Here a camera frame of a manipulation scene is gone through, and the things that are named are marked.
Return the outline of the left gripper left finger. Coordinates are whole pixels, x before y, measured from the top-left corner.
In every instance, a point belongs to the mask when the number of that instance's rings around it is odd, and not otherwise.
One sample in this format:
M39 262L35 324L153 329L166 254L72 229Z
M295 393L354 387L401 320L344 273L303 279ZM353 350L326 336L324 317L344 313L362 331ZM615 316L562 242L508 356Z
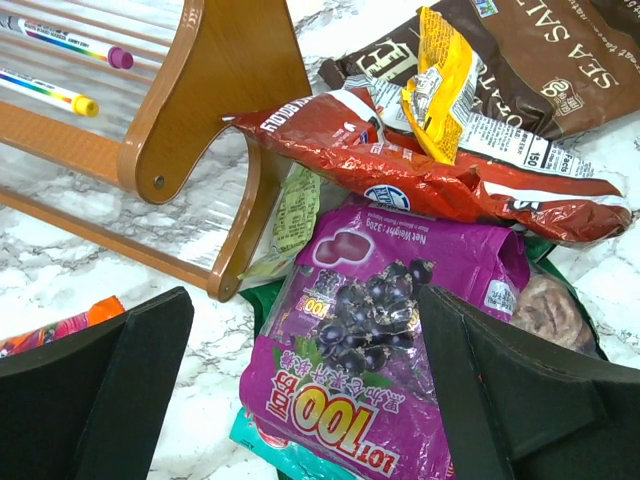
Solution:
M193 318L176 287L3 358L2 478L146 478Z

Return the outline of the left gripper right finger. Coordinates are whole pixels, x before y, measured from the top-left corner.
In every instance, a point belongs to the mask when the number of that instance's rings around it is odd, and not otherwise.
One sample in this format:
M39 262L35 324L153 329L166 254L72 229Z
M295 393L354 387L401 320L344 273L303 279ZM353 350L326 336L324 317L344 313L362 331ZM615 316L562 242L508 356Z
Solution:
M639 372L424 287L422 334L460 479L636 479Z

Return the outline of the orange red snack bag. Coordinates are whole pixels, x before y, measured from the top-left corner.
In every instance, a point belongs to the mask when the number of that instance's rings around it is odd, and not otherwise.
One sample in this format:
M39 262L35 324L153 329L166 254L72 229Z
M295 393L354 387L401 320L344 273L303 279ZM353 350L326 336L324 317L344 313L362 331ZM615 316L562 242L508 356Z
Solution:
M1 358L14 356L54 342L89 327L98 325L125 312L116 296L96 302L80 314L50 323L21 335L1 340Z

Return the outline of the purple snack bag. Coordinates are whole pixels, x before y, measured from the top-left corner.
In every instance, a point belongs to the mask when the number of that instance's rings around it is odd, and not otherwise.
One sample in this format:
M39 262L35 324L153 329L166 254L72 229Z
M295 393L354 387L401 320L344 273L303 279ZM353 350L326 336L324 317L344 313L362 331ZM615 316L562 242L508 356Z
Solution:
M530 268L513 230L352 195L318 221L257 336L240 400L267 431L367 479L451 479L418 296L509 321Z

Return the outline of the teal snack bag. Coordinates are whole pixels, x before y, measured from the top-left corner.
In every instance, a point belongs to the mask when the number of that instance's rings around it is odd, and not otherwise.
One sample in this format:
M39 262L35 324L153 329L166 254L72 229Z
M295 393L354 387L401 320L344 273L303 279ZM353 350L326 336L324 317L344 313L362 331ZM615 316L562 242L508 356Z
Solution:
M230 439L275 467L279 479L357 479L353 473L305 447L265 433L244 407L236 415Z

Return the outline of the red chips bag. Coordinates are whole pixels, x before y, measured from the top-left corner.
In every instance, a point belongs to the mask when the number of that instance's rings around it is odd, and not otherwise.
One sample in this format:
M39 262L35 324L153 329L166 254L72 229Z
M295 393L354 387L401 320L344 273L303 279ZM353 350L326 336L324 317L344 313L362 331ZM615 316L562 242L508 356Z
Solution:
M345 189L416 214L576 244L618 236L633 222L626 199L604 179L534 173L467 151L447 165L412 145L394 144L364 88L234 114L229 121L267 150Z

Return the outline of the light green small packet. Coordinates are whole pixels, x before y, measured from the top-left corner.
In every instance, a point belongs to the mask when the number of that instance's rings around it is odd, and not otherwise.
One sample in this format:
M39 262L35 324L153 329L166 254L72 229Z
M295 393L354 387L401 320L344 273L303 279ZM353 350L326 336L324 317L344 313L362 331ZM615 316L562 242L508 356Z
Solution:
M310 241L320 207L321 179L311 170L295 166L282 186L266 254L242 274L240 280L276 278Z

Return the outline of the brown sea salt bag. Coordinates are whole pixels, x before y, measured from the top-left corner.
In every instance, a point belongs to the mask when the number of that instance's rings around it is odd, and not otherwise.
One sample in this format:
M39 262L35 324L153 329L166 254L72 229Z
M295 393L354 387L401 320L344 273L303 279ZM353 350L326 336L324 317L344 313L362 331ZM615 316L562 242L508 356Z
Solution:
M438 1L479 55L475 108L549 140L639 109L636 1Z

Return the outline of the yellow green snack bag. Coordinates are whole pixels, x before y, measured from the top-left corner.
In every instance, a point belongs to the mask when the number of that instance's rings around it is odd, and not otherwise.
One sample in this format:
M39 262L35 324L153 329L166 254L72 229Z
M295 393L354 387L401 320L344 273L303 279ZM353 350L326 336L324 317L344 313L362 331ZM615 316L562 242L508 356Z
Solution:
M401 105L422 149L440 163L453 164L483 62L435 10L423 7L419 26L417 73L402 89Z

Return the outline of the green chips bag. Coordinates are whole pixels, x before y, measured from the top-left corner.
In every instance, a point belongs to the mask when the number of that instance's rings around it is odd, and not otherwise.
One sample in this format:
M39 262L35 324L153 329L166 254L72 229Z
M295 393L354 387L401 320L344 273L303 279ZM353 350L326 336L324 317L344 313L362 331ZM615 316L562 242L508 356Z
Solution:
M525 245L531 275L518 297L513 324L556 345L605 360L590 315L547 258L555 245L534 237L527 237Z

